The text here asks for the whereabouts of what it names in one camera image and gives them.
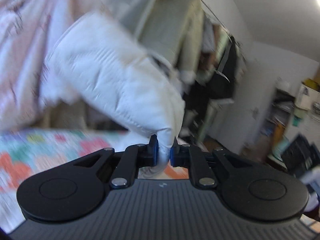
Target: colorful bedding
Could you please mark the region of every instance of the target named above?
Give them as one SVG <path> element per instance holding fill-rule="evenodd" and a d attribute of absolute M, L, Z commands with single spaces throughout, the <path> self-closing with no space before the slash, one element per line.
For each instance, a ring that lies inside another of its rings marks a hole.
<path fill-rule="evenodd" d="M 20 183 L 33 174 L 56 167 L 105 147 L 115 147 L 127 132 L 82 132 L 29 129 L 0 135 L 0 227 L 7 233 L 24 217 L 16 200 Z M 184 168 L 167 166 L 157 179 L 188 178 Z"/>

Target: ceiling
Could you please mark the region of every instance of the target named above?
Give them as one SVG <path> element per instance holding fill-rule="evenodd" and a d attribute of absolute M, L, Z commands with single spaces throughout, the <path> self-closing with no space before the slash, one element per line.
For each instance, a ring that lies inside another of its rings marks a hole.
<path fill-rule="evenodd" d="M 317 0 L 234 0 L 254 40 L 320 61 Z"/>

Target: white door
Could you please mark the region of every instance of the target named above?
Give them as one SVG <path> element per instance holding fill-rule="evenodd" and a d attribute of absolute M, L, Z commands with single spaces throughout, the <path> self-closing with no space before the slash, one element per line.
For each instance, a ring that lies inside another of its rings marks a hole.
<path fill-rule="evenodd" d="M 255 137 L 257 126 L 261 122 L 261 109 L 269 104 L 269 98 L 263 98 L 265 87 L 270 86 L 265 78 L 266 69 L 256 60 L 247 62 L 248 71 L 236 90 L 235 102 L 228 109 L 225 120 L 216 135 L 216 139 L 228 150 L 239 154 L 246 143 Z"/>

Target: pink fabric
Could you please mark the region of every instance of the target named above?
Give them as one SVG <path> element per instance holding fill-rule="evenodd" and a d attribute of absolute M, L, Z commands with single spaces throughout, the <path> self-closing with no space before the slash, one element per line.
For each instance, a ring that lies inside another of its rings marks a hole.
<path fill-rule="evenodd" d="M 0 0 L 0 130 L 32 123 L 47 105 L 78 94 L 46 66 L 60 36 L 93 0 Z"/>

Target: ribbed gray surface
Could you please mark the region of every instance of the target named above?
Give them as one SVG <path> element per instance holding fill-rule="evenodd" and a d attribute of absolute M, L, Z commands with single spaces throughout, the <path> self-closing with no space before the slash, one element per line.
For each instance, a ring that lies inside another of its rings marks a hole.
<path fill-rule="evenodd" d="M 50 225 L 26 221 L 10 235 L 14 240 L 100 239 L 314 239 L 298 219 L 253 223 L 226 209 L 212 191 L 189 180 L 135 180 L 113 190 L 102 206 L 74 222 Z"/>

